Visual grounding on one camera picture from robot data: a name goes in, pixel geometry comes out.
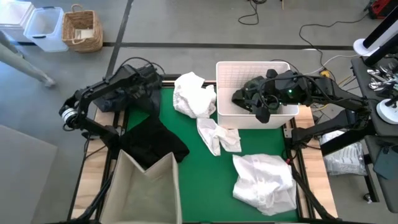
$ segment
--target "wooden table frame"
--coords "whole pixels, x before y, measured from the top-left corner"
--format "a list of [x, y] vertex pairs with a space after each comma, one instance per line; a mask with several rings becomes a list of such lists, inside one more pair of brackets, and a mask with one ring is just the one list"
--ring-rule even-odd
[[[294, 126], [309, 128], [314, 125], [311, 109], [306, 106], [299, 107], [300, 113], [285, 125], [287, 128], [294, 128]], [[115, 117], [114, 113], [102, 113], [100, 110], [97, 110], [95, 115], [95, 121], [102, 125], [117, 124], [118, 126], [124, 126], [126, 125], [126, 122], [124, 123], [126, 118], [128, 118], [128, 113], [124, 114], [123, 112]], [[319, 142], [312, 139], [308, 145], [319, 147]], [[87, 153], [89, 154], [101, 146], [103, 146], [103, 143], [100, 139], [92, 140], [88, 144]], [[87, 161], [83, 161], [68, 219], [80, 216], [99, 192], [107, 155], [108, 149], [104, 148], [93, 154]], [[302, 149], [294, 160], [294, 164], [299, 172], [300, 170], [304, 171], [301, 171], [301, 175], [319, 202], [326, 208], [329, 214], [337, 217], [335, 202], [331, 193], [321, 150], [312, 148]], [[320, 218], [319, 214], [314, 213], [312, 207], [308, 206], [308, 200], [300, 187], [298, 187], [297, 195], [299, 198], [299, 203], [297, 204], [298, 215], [303, 218]]]

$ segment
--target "wooden plank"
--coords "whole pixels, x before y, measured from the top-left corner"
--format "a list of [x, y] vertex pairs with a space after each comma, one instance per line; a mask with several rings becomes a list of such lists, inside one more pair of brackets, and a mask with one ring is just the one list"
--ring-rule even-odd
[[[121, 113], [119, 119], [120, 125], [123, 123], [123, 116], [124, 113]], [[112, 125], [113, 118], [114, 113], [102, 113], [100, 110], [97, 110], [94, 120], [102, 125]], [[103, 146], [104, 144], [100, 139], [92, 140], [88, 144], [87, 153], [94, 152]], [[73, 206], [72, 218], [79, 217], [100, 191], [107, 152], [108, 148], [104, 148], [85, 161]]]
[[[298, 128], [309, 128], [314, 126], [311, 108], [300, 106], [300, 113], [295, 117], [296, 126]], [[320, 147], [319, 142], [312, 139], [309, 146]], [[322, 152], [319, 149], [305, 148], [302, 149], [305, 171], [307, 173], [308, 184], [312, 193], [316, 196], [319, 202], [324, 206], [330, 215], [337, 217], [336, 205], [330, 189], [328, 174], [326, 173], [325, 163], [323, 162]], [[303, 210], [308, 215], [307, 204], [305, 199], [301, 198], [303, 193], [300, 192], [300, 201]]]

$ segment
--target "black table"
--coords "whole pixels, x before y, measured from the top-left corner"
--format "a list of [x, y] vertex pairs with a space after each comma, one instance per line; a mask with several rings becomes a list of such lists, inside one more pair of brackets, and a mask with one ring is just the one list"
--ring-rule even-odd
[[[370, 172], [368, 165], [374, 163], [377, 159], [377, 155], [381, 149], [381, 146], [377, 144], [378, 140], [385, 140], [387, 142], [393, 142], [398, 144], [398, 125], [389, 124], [383, 121], [376, 111], [377, 104], [384, 100], [375, 94], [373, 90], [368, 87], [371, 77], [367, 69], [370, 67], [366, 66], [362, 58], [354, 58], [351, 60], [353, 65], [353, 73], [358, 81], [359, 88], [361, 89], [362, 95], [369, 100], [369, 109], [371, 110], [371, 122], [372, 127], [376, 135], [363, 136], [365, 139], [366, 146], [368, 147], [369, 154], [364, 155], [366, 163], [366, 171]], [[386, 180], [385, 178], [377, 175], [379, 183], [386, 199], [386, 205], [391, 212], [398, 213], [398, 180]], [[373, 180], [370, 175], [365, 177], [366, 185], [369, 189], [369, 194], [373, 202], [378, 202], [378, 196], [376, 189], [374, 188]]]

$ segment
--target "white storage container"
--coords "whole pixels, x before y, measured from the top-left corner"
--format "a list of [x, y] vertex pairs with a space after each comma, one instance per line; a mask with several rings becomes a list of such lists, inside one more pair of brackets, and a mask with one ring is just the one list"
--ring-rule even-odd
[[12, 40], [30, 42], [24, 36], [27, 21], [35, 7], [30, 2], [7, 2], [0, 7], [0, 30]]
[[262, 124], [256, 115], [250, 114], [232, 102], [234, 92], [258, 76], [266, 77], [268, 69], [283, 73], [290, 69], [286, 62], [218, 62], [217, 77], [217, 118], [218, 125], [229, 129], [275, 129], [299, 113], [299, 106], [280, 106], [269, 122]]
[[63, 10], [60, 7], [34, 9], [24, 35], [45, 52], [68, 50], [62, 42]]

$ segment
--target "wicker basket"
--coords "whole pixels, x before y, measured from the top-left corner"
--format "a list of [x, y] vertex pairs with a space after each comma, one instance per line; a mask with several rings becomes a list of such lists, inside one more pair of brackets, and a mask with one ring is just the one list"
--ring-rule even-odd
[[[77, 37], [76, 32], [90, 31], [89, 37]], [[103, 45], [103, 29], [95, 11], [85, 10], [79, 4], [72, 6], [72, 12], [63, 15], [62, 21], [62, 41], [71, 49], [80, 52], [94, 52], [100, 50]]]

